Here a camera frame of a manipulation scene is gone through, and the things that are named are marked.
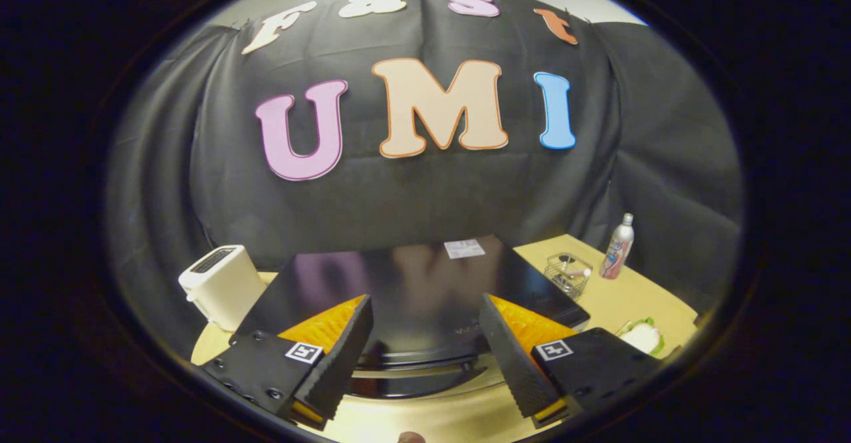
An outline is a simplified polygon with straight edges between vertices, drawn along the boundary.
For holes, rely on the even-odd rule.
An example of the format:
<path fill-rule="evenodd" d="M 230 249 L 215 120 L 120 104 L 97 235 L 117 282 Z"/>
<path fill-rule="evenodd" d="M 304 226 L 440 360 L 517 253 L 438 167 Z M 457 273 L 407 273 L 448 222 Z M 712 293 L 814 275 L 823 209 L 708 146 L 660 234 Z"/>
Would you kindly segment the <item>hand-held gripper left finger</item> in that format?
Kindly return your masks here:
<path fill-rule="evenodd" d="M 286 331 L 253 330 L 201 367 L 237 396 L 315 430 L 332 420 L 373 330 L 359 295 Z"/>

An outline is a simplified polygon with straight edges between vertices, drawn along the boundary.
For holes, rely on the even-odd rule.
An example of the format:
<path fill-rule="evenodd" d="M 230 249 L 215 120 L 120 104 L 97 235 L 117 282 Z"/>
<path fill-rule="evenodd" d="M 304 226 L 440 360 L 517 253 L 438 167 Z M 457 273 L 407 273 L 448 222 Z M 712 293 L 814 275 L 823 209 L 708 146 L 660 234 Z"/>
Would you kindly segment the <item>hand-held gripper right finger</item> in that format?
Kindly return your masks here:
<path fill-rule="evenodd" d="M 611 332 L 578 332 L 492 294 L 478 319 L 519 412 L 537 428 L 604 410 L 659 367 Z"/>

